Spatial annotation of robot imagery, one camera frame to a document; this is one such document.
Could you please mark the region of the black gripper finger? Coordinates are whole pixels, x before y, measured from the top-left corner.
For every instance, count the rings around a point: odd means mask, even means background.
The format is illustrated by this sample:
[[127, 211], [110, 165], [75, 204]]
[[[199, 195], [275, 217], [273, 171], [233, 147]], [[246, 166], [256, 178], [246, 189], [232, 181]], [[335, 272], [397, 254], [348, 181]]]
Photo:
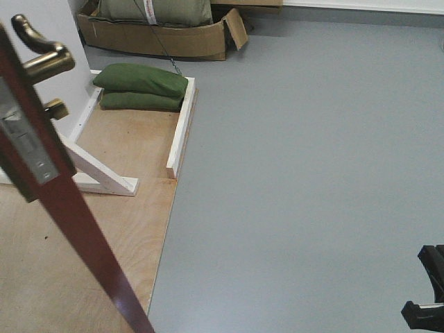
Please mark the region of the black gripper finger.
[[411, 330], [443, 330], [443, 303], [417, 305], [407, 301], [401, 314]]
[[443, 302], [443, 245], [424, 245], [418, 259], [430, 279], [435, 302]]

